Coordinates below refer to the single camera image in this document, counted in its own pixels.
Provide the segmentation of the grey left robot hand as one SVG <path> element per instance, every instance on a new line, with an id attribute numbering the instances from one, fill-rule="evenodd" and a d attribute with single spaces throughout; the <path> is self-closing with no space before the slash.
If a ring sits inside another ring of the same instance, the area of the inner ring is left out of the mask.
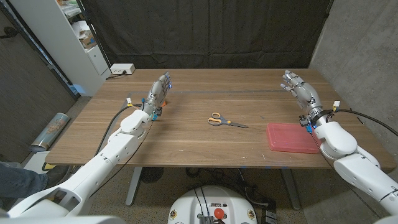
<path id="1" fill-rule="evenodd" d="M 155 120 L 162 114 L 162 105 L 167 92 L 171 89 L 172 82 L 169 71 L 161 75 L 152 85 L 147 98 L 143 101 L 141 110 L 145 111 Z"/>

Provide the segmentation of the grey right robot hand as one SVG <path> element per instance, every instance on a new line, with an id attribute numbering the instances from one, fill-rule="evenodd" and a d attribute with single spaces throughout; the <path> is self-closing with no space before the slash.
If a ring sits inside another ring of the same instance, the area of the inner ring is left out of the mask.
<path id="1" fill-rule="evenodd" d="M 320 97 L 317 91 L 297 74 L 286 70 L 282 76 L 285 84 L 281 87 L 298 101 L 299 107 L 304 110 L 305 115 L 310 118 L 312 124 L 317 126 L 325 124 L 327 112 L 324 112 Z"/>

